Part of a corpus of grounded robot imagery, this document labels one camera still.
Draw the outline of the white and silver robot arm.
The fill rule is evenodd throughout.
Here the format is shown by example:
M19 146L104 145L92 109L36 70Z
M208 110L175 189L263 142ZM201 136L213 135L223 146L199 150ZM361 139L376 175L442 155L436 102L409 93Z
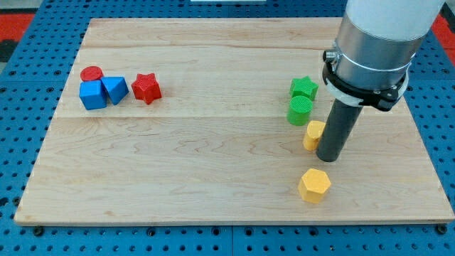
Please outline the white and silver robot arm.
M348 0L333 47L323 53L328 91L350 107L390 110L444 0Z

